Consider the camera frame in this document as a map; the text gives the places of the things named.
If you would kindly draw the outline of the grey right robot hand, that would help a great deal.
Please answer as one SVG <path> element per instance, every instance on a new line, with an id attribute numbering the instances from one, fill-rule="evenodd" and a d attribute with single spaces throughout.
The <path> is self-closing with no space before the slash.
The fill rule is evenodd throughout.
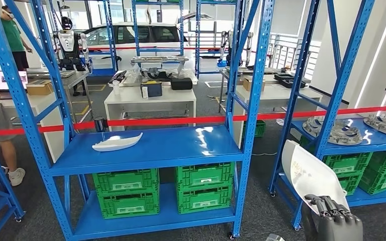
<path id="1" fill-rule="evenodd" d="M 363 222 L 330 196 L 305 195 L 302 222 L 306 240 L 363 240 Z"/>

